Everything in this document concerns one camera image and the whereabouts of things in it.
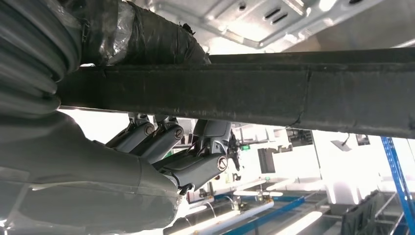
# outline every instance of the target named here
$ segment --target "plastic wrap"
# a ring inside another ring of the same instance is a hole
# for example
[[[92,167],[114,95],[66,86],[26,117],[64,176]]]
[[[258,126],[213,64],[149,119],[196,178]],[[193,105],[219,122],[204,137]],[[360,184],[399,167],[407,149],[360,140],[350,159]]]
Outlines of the plastic wrap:
[[[82,64],[210,63],[208,55],[183,28],[121,0],[61,0],[83,23]]]
[[[205,64],[208,55],[192,33],[129,2],[135,16],[128,51],[122,64]]]

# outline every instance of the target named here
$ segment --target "cable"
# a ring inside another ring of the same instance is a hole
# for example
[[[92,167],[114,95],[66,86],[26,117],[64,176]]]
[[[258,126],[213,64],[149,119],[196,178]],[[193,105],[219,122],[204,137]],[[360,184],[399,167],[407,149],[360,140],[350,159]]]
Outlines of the cable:
[[[342,146],[344,146],[347,143],[347,141],[349,140],[349,138],[350,138],[350,133],[347,134],[347,139],[342,143]]]

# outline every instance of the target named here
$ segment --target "pipe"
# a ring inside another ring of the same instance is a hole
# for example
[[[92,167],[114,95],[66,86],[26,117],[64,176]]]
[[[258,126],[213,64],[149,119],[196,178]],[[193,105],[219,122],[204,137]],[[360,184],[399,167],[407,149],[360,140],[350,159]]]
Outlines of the pipe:
[[[380,215],[380,213],[382,213],[383,212],[383,210],[389,205],[389,203],[392,201],[392,199],[394,199],[395,198],[395,196],[396,196],[396,194],[397,194],[397,192],[395,192],[386,202],[385,202],[385,204],[376,212],[376,214],[375,214],[375,218],[377,218],[379,215]]]
[[[267,204],[264,204],[262,206],[250,209],[248,211],[242,212],[240,215],[237,215],[235,217],[232,217],[226,221],[223,221],[222,223],[218,223],[214,226],[211,226],[209,228],[206,228],[204,230],[198,231],[199,235],[210,235],[210,234],[216,234],[218,231],[223,230],[229,226],[232,226],[233,224],[239,223],[242,220],[245,220],[249,217],[252,217],[258,213],[261,213],[267,209],[270,209],[274,206],[274,202],[270,201]]]
[[[404,213],[402,212],[401,215],[399,216],[399,218],[397,219],[395,225],[393,226],[393,228],[391,229],[391,231],[389,232],[390,235],[393,235],[395,233],[396,228],[398,227],[399,223],[401,222],[401,220],[403,219]]]

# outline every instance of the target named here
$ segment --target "bolt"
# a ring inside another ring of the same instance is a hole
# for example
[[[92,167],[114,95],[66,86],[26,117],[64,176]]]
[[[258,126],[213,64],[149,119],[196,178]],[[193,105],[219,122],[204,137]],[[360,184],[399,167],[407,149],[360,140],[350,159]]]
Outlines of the bolt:
[[[181,140],[182,137],[183,137],[183,130],[179,128],[174,132],[174,138],[177,140]]]
[[[151,133],[153,133],[153,131],[154,131],[154,126],[153,125],[151,125],[151,124],[148,124],[146,127],[145,127],[145,129],[144,129],[144,133],[148,136],[148,135],[150,135]]]
[[[220,156],[218,159],[218,170],[224,171],[228,167],[228,159],[225,156]]]

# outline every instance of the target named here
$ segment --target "factory machinery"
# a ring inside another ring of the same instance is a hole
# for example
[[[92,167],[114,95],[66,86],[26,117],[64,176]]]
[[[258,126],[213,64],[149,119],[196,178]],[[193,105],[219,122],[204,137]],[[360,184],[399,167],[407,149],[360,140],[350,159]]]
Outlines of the factory machinery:
[[[192,35],[131,2],[0,0],[5,233],[166,227],[227,168],[232,121],[415,137],[414,49],[208,57]],[[61,106],[130,124],[103,145]],[[191,147],[163,159],[183,137],[175,117],[199,120]]]

